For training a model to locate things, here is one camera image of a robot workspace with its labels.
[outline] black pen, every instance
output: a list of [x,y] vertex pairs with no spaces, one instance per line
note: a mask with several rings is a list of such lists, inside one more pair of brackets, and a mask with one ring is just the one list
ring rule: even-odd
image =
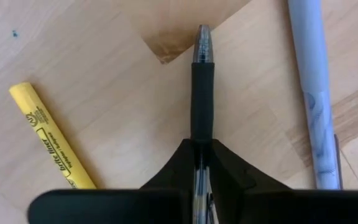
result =
[[200,25],[194,46],[191,64],[191,137],[195,150],[195,189],[193,223],[214,223],[208,200],[209,157],[212,150],[214,119],[214,67],[211,31],[207,25]]

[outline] black rubber grip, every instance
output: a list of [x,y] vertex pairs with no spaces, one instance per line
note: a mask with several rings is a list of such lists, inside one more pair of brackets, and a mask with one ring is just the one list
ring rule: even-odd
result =
[[191,139],[212,141],[214,122],[214,63],[191,64]]

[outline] pen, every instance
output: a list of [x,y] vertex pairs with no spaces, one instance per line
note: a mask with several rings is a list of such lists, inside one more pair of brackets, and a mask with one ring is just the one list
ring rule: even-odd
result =
[[20,83],[12,86],[9,92],[71,187],[74,189],[95,189],[91,178],[68,145],[32,85]]
[[341,189],[320,0],[288,0],[318,189]]
[[191,64],[191,118],[190,139],[196,155],[193,223],[213,223],[208,208],[209,167],[207,155],[211,150],[213,134],[214,67],[211,31],[200,25]]

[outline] wooden surface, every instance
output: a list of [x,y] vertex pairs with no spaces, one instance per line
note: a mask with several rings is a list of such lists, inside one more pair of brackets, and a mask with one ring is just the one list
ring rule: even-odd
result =
[[[344,185],[358,189],[358,0],[323,1]],[[0,0],[0,223],[69,188],[8,88],[34,84],[100,188],[136,188],[190,133],[192,48],[162,65],[115,1]],[[313,188],[286,1],[254,0],[213,31],[214,135],[294,188]]]

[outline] pen cap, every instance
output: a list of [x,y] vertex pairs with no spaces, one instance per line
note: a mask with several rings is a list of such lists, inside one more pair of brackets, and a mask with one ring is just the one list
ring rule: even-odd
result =
[[327,91],[328,60],[320,0],[288,0],[296,59],[304,92]]

